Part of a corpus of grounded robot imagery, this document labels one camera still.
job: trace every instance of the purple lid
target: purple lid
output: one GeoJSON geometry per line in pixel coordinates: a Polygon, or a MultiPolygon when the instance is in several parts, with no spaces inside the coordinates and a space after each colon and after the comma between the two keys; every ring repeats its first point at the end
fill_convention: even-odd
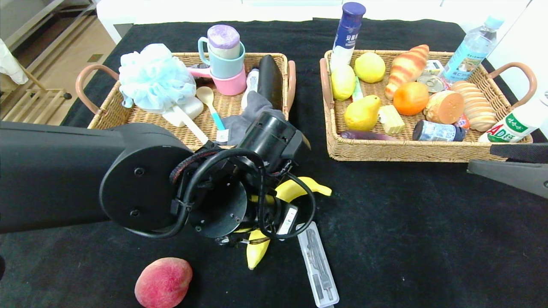
{"type": "Polygon", "coordinates": [[[215,25],[208,29],[209,44],[215,48],[230,49],[239,45],[239,33],[229,25],[215,25]]]}
{"type": "Polygon", "coordinates": [[[363,14],[366,8],[357,2],[346,2],[342,5],[342,17],[340,24],[345,27],[355,28],[362,24],[363,14]]]}

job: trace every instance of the stacked cups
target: stacked cups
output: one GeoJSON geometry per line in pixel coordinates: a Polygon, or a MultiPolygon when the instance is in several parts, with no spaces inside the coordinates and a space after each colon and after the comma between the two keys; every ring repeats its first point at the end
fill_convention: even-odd
{"type": "Polygon", "coordinates": [[[224,95],[237,95],[246,89],[246,71],[243,60],[246,49],[239,40],[236,29],[227,25],[215,25],[207,31],[207,38],[198,40],[200,59],[209,69],[189,69],[198,77],[213,79],[217,90],[224,95]],[[209,59],[204,55],[207,44],[209,59]]]}

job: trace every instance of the yellow banana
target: yellow banana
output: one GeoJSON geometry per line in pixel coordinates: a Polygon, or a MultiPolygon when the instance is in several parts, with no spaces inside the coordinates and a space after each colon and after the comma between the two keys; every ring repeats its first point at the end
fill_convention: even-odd
{"type": "MultiPolygon", "coordinates": [[[[262,234],[261,230],[253,230],[249,234],[249,240],[264,238],[265,235],[262,234]]],[[[266,253],[266,249],[269,247],[270,240],[260,243],[260,244],[249,244],[247,245],[247,268],[253,270],[257,264],[261,261],[263,256],[266,253]]]]}
{"type": "MultiPolygon", "coordinates": [[[[326,196],[331,196],[331,189],[329,187],[320,185],[307,176],[300,176],[299,179],[303,181],[311,191],[319,192],[326,196]]],[[[306,195],[306,191],[293,180],[285,181],[276,188],[276,197],[284,200],[285,202],[291,202],[293,199],[304,195],[306,195]]],[[[263,235],[260,230],[254,230],[249,234],[249,240],[264,237],[266,236],[263,235]]],[[[257,264],[259,264],[265,255],[267,248],[269,247],[269,243],[270,240],[260,244],[247,245],[247,267],[250,270],[254,269],[257,264]]]]}
{"type": "MultiPolygon", "coordinates": [[[[318,184],[312,178],[300,176],[299,180],[303,181],[311,191],[319,192],[322,195],[331,196],[331,188],[318,184]]],[[[276,192],[276,198],[284,200],[285,202],[291,202],[299,196],[306,195],[306,191],[293,180],[288,180],[281,183],[278,187],[276,187],[276,192]]]]}

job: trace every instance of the wicker basket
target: wicker basket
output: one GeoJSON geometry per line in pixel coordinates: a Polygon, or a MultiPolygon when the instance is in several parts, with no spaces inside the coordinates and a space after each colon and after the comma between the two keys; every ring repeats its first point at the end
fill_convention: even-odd
{"type": "MultiPolygon", "coordinates": [[[[386,73],[383,81],[377,83],[365,83],[360,81],[364,95],[376,94],[381,98],[382,105],[388,105],[390,102],[384,94],[384,88],[390,74],[390,66],[393,59],[405,51],[395,50],[355,50],[351,60],[351,66],[357,57],[365,52],[375,52],[382,57],[386,63],[386,73]]],[[[468,162],[471,159],[487,160],[505,160],[500,156],[491,155],[489,149],[491,144],[477,142],[481,135],[476,130],[469,130],[463,142],[444,142],[444,141],[414,141],[412,133],[415,124],[424,119],[422,113],[416,116],[403,116],[406,124],[401,133],[394,135],[397,141],[384,140],[355,140],[344,139],[339,133],[347,129],[344,121],[344,113],[351,103],[351,99],[345,101],[333,100],[329,59],[332,51],[328,51],[325,57],[320,60],[322,91],[324,102],[324,114],[326,118],[327,151],[331,158],[337,161],[409,161],[409,162],[468,162]]],[[[446,64],[453,53],[430,52],[429,59],[437,59],[442,64],[446,64]]],[[[524,104],[533,95],[536,90],[536,81],[530,69],[522,63],[510,63],[488,74],[483,66],[480,66],[469,79],[483,91],[487,100],[496,111],[497,120],[502,119],[511,110],[511,105],[497,87],[493,78],[498,76],[503,70],[511,66],[521,68],[530,81],[531,88],[529,93],[517,105],[524,104]]],[[[373,128],[373,132],[384,133],[382,124],[379,122],[373,128]]],[[[521,142],[533,142],[529,135],[521,142]]]]}
{"type": "MultiPolygon", "coordinates": [[[[174,56],[177,56],[181,59],[186,66],[191,66],[194,64],[200,64],[198,53],[174,53],[174,56]]],[[[244,60],[244,66],[246,73],[248,73],[253,67],[258,67],[259,62],[263,56],[267,53],[246,53],[244,60]]],[[[283,54],[270,54],[282,74],[283,78],[283,114],[286,119],[289,118],[289,110],[293,104],[293,99],[295,97],[295,62],[288,61],[286,56],[283,54]]],[[[91,123],[89,123],[88,128],[90,129],[107,129],[115,126],[120,126],[126,123],[133,122],[144,122],[152,123],[158,126],[161,126],[170,132],[172,132],[177,138],[179,138],[187,147],[191,150],[196,151],[199,149],[202,144],[194,136],[194,134],[185,126],[185,127],[175,127],[169,124],[161,115],[154,113],[149,113],[137,106],[132,108],[125,108],[122,106],[123,96],[122,93],[118,90],[120,87],[120,81],[117,81],[105,101],[102,103],[101,107],[98,108],[95,106],[84,94],[83,92],[83,81],[85,78],[94,70],[103,70],[112,76],[114,79],[118,80],[118,74],[110,70],[104,65],[94,64],[86,67],[78,76],[76,80],[76,92],[78,97],[82,102],[95,114],[91,123]]],[[[215,85],[211,83],[211,88],[214,92],[214,101],[213,105],[219,116],[227,117],[232,115],[239,115],[242,113],[241,110],[241,100],[242,94],[235,96],[226,96],[220,94],[215,85]]],[[[215,122],[211,118],[211,115],[207,111],[207,107],[204,107],[204,111],[194,119],[194,122],[201,130],[207,135],[210,140],[214,140],[217,132],[215,122]]]]}

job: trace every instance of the floor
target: floor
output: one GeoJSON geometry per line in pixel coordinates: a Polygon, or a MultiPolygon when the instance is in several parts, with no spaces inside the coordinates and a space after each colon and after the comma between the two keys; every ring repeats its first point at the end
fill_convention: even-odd
{"type": "MultiPolygon", "coordinates": [[[[31,81],[21,85],[2,102],[0,117],[4,121],[30,122],[48,125],[59,125],[65,118],[77,95],[75,81],[78,74],[87,65],[102,63],[115,47],[114,41],[103,28],[95,15],[74,18],[62,18],[40,36],[30,47],[18,55],[20,63],[34,68],[31,73],[46,87],[64,89],[31,98],[30,93],[38,87],[31,81]],[[70,34],[64,39],[59,35],[69,28],[70,34]],[[53,40],[60,42],[39,65],[33,64],[35,58],[44,51],[53,40]],[[71,99],[60,97],[64,92],[72,95],[71,99]]],[[[91,74],[84,82],[89,82],[91,74]]]]}

